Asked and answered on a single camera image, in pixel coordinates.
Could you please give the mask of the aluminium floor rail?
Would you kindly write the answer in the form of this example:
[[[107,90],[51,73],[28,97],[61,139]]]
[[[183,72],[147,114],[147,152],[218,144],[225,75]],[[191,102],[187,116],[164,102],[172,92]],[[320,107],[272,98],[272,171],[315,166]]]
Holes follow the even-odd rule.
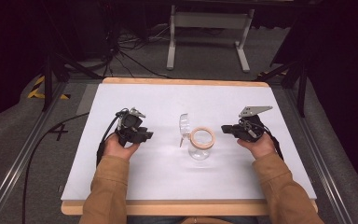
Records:
[[[305,134],[305,138],[308,146],[310,147],[310,156],[312,162],[316,168],[319,178],[321,179],[322,185],[324,187],[324,191],[329,199],[329,202],[332,205],[332,208],[336,214],[337,220],[339,224],[353,224],[351,215],[342,201],[341,195],[337,190],[337,185],[334,178],[331,176],[330,171],[323,159],[321,151],[316,144],[316,141],[310,131],[310,127],[306,120],[300,116],[297,105],[296,105],[296,97],[295,95],[289,91],[284,90],[285,96],[289,101],[290,107],[294,111],[296,115],[296,120],[301,127],[303,134]]]
[[[0,185],[0,212],[7,201],[11,191],[14,189],[16,183],[18,182],[19,178],[21,177],[21,173],[29,161],[31,156],[32,148],[36,146],[36,142],[39,139],[39,135],[44,128],[51,111],[53,110],[54,106],[59,101],[63,91],[66,88],[65,82],[59,82],[54,89],[51,100],[44,111],[39,113],[37,120],[34,122],[34,126],[32,130],[29,132],[21,150],[12,165],[10,166],[9,170],[7,171],[5,178]]]

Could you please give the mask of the glass clip-top jar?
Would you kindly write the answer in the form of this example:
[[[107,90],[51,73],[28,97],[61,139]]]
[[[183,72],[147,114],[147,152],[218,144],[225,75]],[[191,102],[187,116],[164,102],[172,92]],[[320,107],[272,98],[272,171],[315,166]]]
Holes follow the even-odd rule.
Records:
[[[179,131],[181,134],[179,147],[185,147],[189,156],[197,161],[206,160],[211,154],[215,143],[214,132],[207,127],[192,128],[188,114],[179,117]]]

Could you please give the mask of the white metal stand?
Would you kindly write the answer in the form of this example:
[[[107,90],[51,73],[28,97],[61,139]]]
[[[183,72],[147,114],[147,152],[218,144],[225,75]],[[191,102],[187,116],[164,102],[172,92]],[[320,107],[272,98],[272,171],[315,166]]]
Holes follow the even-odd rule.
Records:
[[[255,11],[249,9],[244,14],[227,14],[211,12],[183,12],[178,11],[175,5],[171,5],[170,15],[170,44],[166,68],[173,70],[175,61],[175,29],[176,28],[214,28],[241,30],[241,38],[235,42],[235,49],[244,73],[250,71],[244,45],[251,28]]]

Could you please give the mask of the person's right hand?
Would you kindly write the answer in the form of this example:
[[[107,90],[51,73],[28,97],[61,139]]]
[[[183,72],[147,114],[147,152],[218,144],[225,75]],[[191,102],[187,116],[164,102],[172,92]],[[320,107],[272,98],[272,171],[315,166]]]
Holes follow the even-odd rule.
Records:
[[[237,143],[247,148],[253,157],[257,160],[270,153],[275,153],[275,146],[270,136],[264,133],[256,142],[247,142],[241,139],[237,140]]]

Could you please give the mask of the yellow black floor tape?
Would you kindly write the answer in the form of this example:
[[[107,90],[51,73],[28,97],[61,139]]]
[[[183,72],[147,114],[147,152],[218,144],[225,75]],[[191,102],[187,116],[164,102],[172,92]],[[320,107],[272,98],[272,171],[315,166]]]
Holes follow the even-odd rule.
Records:
[[[38,99],[45,99],[45,94],[39,92],[40,87],[45,81],[45,76],[41,75],[33,85],[32,89],[30,90],[27,98],[38,98]],[[62,94],[60,99],[62,100],[69,100],[71,98],[71,94]]]

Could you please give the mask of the black tripod stand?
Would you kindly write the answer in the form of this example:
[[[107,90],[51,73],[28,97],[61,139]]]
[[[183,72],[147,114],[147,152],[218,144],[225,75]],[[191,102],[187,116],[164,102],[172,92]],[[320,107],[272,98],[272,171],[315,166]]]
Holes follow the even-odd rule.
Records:
[[[55,76],[58,79],[59,83],[66,83],[70,76],[64,67],[66,64],[71,65],[76,71],[90,77],[91,79],[103,79],[103,77],[92,72],[87,67],[81,65],[80,63],[64,56],[63,54],[57,52],[51,52],[48,54],[45,64],[43,75],[45,77],[45,100],[43,111],[47,111],[52,105],[53,101],[53,79]]]
[[[276,77],[282,72],[286,72],[281,86],[284,89],[292,89],[296,83],[298,83],[296,108],[299,115],[305,117],[305,93],[307,86],[307,69],[306,63],[303,60],[292,61],[288,64],[281,65],[269,72],[261,72],[255,81],[266,82],[268,79]]]

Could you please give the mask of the white table cover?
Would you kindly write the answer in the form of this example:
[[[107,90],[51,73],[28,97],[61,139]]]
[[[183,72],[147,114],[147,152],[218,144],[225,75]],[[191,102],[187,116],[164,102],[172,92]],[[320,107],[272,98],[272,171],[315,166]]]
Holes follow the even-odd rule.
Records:
[[[204,85],[102,84],[98,87],[82,133],[62,199],[84,200],[96,169],[96,151],[116,113],[136,108],[152,132],[131,157],[127,197],[130,200],[260,199],[263,193],[252,167],[253,156],[222,132],[235,124],[248,105],[264,107],[261,121],[278,139],[284,161],[311,198],[316,196],[282,112],[269,87]],[[211,129],[210,156],[196,161],[182,139],[179,118],[187,114],[192,128]]]

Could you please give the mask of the wooden table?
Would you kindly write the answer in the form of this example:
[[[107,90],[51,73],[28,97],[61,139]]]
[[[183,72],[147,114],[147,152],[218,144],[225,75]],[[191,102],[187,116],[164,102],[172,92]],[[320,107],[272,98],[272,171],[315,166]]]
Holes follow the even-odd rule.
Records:
[[[235,87],[269,87],[263,82],[212,81],[152,78],[109,77],[102,84],[152,84],[152,85],[204,85]],[[317,196],[310,197],[315,202]],[[84,200],[65,201],[62,199],[62,211],[66,215],[79,215]],[[131,216],[264,216],[268,209],[264,195],[260,199],[238,200],[130,200],[127,211]]]

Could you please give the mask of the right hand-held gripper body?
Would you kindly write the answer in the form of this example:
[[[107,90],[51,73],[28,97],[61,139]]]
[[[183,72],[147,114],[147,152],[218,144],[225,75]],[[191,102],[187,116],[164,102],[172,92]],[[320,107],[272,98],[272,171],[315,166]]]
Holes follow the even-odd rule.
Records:
[[[264,133],[269,133],[259,114],[272,109],[272,106],[246,106],[239,114],[239,138],[247,142],[256,142]]]

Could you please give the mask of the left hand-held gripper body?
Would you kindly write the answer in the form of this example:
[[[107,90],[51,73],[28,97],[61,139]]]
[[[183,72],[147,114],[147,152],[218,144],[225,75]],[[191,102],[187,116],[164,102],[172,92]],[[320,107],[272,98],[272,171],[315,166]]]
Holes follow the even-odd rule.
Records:
[[[117,112],[119,118],[115,133],[119,137],[119,143],[124,147],[128,142],[133,144],[140,144],[138,142],[137,129],[142,127],[142,118],[145,117],[135,107],[132,109],[124,108]]]

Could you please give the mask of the person's left hand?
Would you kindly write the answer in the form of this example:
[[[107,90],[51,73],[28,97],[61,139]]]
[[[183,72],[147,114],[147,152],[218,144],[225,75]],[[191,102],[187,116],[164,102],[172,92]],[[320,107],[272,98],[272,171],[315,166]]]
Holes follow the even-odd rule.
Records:
[[[123,147],[119,143],[119,137],[113,133],[105,141],[103,155],[118,157],[128,161],[139,146],[139,144],[132,144],[129,147]]]

